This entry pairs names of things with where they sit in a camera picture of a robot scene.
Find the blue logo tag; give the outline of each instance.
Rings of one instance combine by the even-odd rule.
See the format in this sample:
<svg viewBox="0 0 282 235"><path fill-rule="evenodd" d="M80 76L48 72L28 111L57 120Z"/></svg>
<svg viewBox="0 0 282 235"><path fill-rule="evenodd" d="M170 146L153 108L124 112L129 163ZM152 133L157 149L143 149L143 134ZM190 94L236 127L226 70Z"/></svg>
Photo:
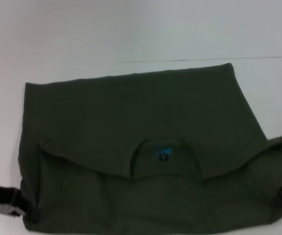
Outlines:
<svg viewBox="0 0 282 235"><path fill-rule="evenodd" d="M156 153L156 156L160 161L167 161L169 156L171 155L171 148L165 148Z"/></svg>

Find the white backdrop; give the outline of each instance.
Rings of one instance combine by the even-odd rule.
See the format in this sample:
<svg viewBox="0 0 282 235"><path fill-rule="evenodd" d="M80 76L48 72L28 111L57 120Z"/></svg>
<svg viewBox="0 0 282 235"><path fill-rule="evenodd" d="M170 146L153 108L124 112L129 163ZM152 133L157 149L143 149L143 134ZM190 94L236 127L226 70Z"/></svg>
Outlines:
<svg viewBox="0 0 282 235"><path fill-rule="evenodd" d="M282 135L282 0L0 0L0 185L20 185L25 82L228 62L267 137ZM33 233L0 215L8 234ZM282 219L230 234L282 234Z"/></svg>

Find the blue label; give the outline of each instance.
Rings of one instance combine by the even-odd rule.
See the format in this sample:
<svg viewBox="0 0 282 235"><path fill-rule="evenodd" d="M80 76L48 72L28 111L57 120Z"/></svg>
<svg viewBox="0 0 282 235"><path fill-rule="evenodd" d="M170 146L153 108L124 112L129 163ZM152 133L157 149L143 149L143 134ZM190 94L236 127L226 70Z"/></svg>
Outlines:
<svg viewBox="0 0 282 235"><path fill-rule="evenodd" d="M159 157L159 155L162 155L162 154L165 154L165 155L170 155L171 154L171 148L165 148L159 152L156 153L156 156Z"/></svg>

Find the white surface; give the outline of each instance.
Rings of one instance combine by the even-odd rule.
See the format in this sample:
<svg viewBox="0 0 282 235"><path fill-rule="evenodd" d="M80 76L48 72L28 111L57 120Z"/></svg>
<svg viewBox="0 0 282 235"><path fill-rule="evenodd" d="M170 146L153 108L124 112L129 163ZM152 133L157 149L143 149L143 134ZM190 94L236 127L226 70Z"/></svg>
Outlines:
<svg viewBox="0 0 282 235"><path fill-rule="evenodd" d="M231 62L267 137L282 135L282 58L251 57L282 57L282 0L0 0L0 185L20 185L25 82ZM32 233L0 215L8 234ZM282 219L230 234L282 234Z"/></svg>

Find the olive green fabric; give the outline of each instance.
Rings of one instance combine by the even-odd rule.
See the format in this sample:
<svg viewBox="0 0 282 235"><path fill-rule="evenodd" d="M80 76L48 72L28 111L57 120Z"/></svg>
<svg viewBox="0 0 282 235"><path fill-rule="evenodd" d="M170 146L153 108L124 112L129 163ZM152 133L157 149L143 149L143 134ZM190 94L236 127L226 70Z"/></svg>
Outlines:
<svg viewBox="0 0 282 235"><path fill-rule="evenodd" d="M32 231L208 234L282 216L282 137L266 139L231 64L27 83L19 164L42 211Z"/></svg>

